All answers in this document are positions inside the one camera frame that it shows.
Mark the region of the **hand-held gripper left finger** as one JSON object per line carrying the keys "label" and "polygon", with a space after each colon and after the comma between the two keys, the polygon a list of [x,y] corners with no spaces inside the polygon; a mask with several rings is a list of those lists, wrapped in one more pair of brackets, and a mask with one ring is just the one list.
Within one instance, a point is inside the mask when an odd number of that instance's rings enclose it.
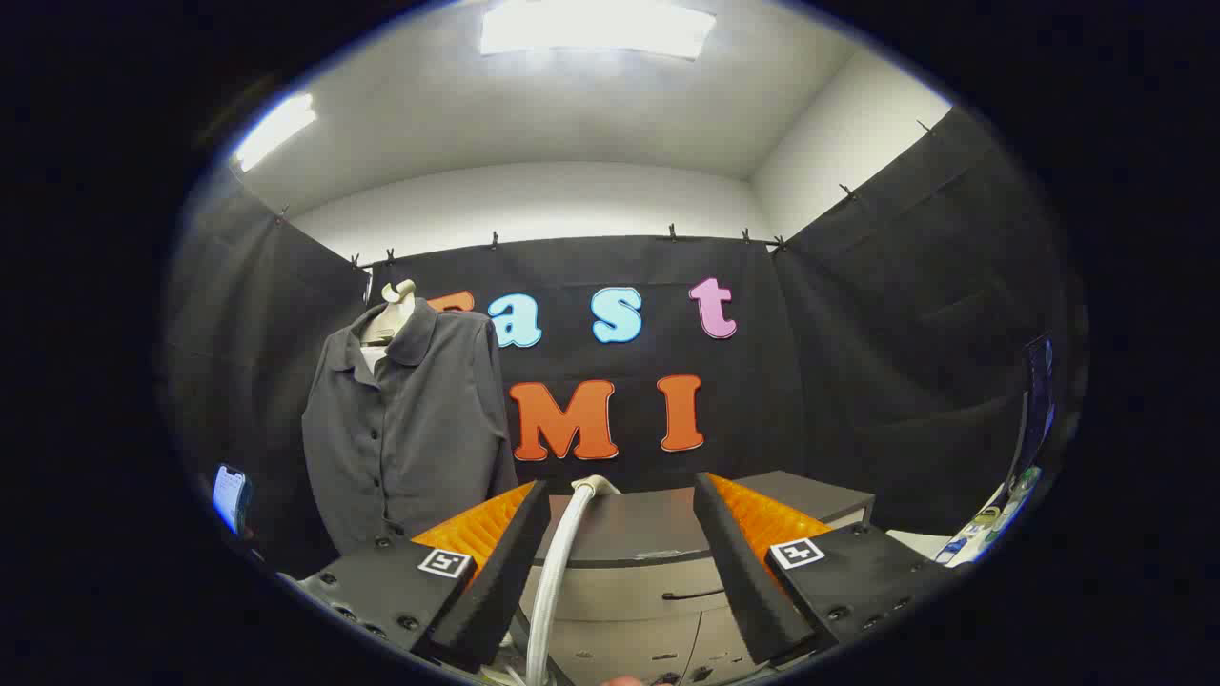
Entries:
{"label": "hand-held gripper left finger", "polygon": [[379,535],[285,590],[323,620],[406,662],[475,674],[499,652],[551,524],[536,478],[418,535]]}

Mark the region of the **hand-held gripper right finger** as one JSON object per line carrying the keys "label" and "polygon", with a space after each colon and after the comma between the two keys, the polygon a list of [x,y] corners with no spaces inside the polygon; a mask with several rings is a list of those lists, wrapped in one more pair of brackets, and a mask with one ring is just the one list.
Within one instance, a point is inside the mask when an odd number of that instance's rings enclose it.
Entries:
{"label": "hand-held gripper right finger", "polygon": [[758,664],[866,641],[954,582],[953,569],[878,527],[832,529],[719,474],[697,474],[693,511]]}

